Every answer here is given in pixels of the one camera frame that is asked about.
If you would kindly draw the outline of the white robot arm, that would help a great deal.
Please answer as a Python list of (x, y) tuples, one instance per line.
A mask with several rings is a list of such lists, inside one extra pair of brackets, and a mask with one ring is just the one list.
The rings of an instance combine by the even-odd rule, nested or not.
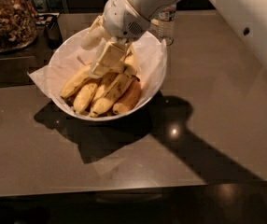
[[(125, 45), (139, 39), (150, 21), (163, 9), (181, 0), (108, 0), (95, 19), (81, 47), (97, 49), (91, 76), (102, 77), (113, 66), (105, 62), (112, 51), (125, 54)], [(242, 37), (267, 70), (267, 0), (209, 0), (232, 29)]]

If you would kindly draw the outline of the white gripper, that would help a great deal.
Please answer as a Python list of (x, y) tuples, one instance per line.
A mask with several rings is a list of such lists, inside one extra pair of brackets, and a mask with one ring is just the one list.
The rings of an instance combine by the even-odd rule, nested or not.
[[(143, 18), (129, 0), (108, 0), (103, 15), (99, 15), (81, 41), (85, 50), (96, 48), (109, 35), (124, 42), (138, 40), (149, 28), (149, 21)], [(118, 42), (107, 41), (99, 46), (91, 64), (90, 77), (100, 78), (110, 72), (124, 71), (126, 46)]]

